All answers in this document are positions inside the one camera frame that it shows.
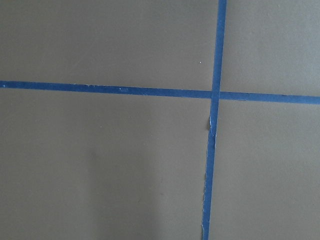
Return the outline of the long blue tape strip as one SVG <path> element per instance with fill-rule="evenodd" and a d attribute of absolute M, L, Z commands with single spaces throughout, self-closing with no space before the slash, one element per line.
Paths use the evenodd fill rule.
<path fill-rule="evenodd" d="M 107 85 L 11 81 L 11 80 L 2 80 L 0 82 L 0 87 L 4 89 L 102 93 L 102 94 L 176 97 L 176 98 L 193 98 L 193 99 L 211 99 L 213 96 L 213 93 L 208 90 L 148 88 L 148 87 L 145 88 L 145 87 L 129 87 L 129 86 L 107 86 Z M 320 98 L 318 96 L 307 96 L 307 95 L 283 95 L 283 94 L 221 91 L 218 94 L 218 96 L 219 96 L 219 99 L 221 100 L 233 100 L 233 101 L 252 101 L 252 102 L 309 104 L 309 105 L 320 104 Z"/>

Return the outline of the brown paper table cover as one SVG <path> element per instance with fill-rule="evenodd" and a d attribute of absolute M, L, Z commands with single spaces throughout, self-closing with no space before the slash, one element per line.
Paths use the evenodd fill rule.
<path fill-rule="evenodd" d="M 3 0 L 0 81 L 212 91 L 219 0 Z M 320 3 L 226 0 L 220 92 L 320 97 Z M 3 240 L 202 240 L 211 99 L 0 87 Z M 320 104 L 219 99 L 208 240 L 320 237 Z"/>

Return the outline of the crossing blue tape strip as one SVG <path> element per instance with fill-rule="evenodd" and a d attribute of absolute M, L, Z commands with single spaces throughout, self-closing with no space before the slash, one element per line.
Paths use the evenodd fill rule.
<path fill-rule="evenodd" d="M 203 240 L 209 239 L 209 234 L 210 234 L 212 191 L 213 191 L 213 181 L 214 181 L 216 136 L 217 136 L 218 113 L 219 113 L 219 102 L 220 102 L 220 91 L 221 91 L 226 13 L 227 13 L 227 1 L 219 0 L 218 8 L 217 8 L 217 20 L 216 20 L 215 49 L 214 49 L 214 59 L 213 59 L 213 75 L 212 75 L 210 115 L 209 115 L 209 131 L 208 131 L 205 181 L 204 181 L 203 206 L 202 206 L 201 238 Z"/>

